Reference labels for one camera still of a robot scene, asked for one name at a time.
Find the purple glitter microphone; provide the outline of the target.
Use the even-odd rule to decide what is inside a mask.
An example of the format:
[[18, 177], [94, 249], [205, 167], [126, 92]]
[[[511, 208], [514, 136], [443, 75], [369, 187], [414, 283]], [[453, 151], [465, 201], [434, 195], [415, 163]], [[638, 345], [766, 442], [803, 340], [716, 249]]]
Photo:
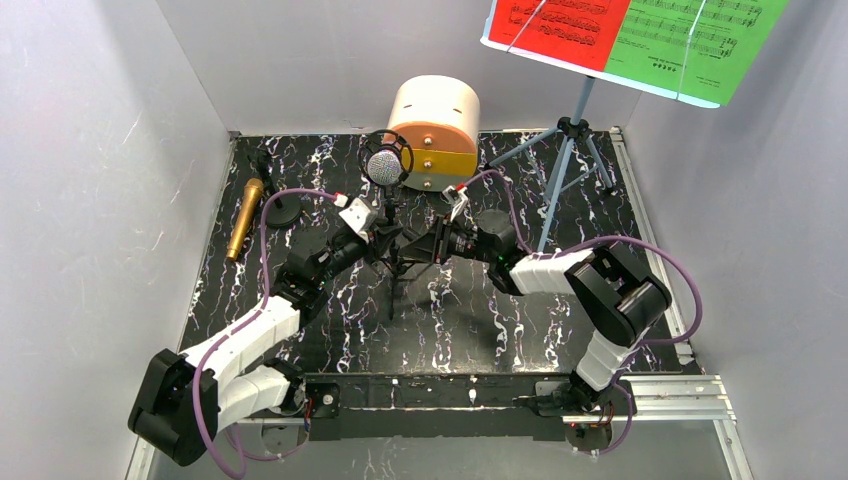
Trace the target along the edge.
[[379, 150], [367, 159], [365, 173], [372, 183], [384, 187], [403, 182], [407, 175], [400, 157], [388, 149]]

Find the black shock-mount tripod stand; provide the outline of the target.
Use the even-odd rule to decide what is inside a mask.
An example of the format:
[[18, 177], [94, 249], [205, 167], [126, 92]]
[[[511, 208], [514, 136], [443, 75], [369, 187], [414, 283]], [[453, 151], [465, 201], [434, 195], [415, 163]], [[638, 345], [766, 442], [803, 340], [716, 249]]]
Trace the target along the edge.
[[376, 259], [390, 273], [388, 319], [395, 317], [395, 297], [401, 276], [411, 263], [400, 258], [397, 238], [405, 235], [405, 228], [397, 221], [396, 191], [412, 173], [414, 152], [410, 143], [397, 131], [378, 129], [367, 134], [357, 150], [361, 173], [377, 186], [383, 199], [384, 216], [378, 220], [375, 240]]

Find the gold microphone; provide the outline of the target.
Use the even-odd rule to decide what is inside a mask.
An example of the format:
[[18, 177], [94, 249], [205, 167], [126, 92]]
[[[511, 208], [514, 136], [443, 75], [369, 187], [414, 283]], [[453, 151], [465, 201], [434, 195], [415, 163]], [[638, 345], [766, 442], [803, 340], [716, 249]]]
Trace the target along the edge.
[[243, 248], [245, 238], [253, 223], [257, 205], [264, 194], [264, 183], [260, 178], [247, 181], [239, 212], [233, 226], [226, 250], [226, 259], [236, 262]]

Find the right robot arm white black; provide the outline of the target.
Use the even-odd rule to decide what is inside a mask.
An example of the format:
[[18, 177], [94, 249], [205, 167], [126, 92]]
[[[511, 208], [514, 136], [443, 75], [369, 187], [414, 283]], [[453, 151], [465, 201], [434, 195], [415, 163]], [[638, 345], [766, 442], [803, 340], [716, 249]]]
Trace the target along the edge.
[[473, 227], [439, 218], [398, 255], [416, 263], [443, 264], [453, 256], [485, 263], [496, 289], [512, 296], [576, 297], [594, 327], [592, 337], [567, 384], [529, 401], [535, 409], [589, 412], [602, 404], [618, 369], [672, 303], [665, 284], [624, 240], [603, 240], [565, 255], [529, 253], [505, 211], [486, 210]]

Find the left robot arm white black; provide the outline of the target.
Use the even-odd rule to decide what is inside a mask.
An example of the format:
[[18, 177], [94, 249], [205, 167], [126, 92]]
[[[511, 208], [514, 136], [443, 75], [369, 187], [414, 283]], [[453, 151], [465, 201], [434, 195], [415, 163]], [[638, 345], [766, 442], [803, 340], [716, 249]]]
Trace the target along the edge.
[[180, 353], [164, 349], [150, 361], [128, 418], [130, 431], [180, 466], [211, 449], [216, 435], [262, 410], [308, 415], [302, 370], [285, 360], [255, 360], [296, 335], [323, 309], [328, 286], [360, 260], [381, 260], [402, 227], [344, 226], [293, 234], [270, 294], [244, 316]]

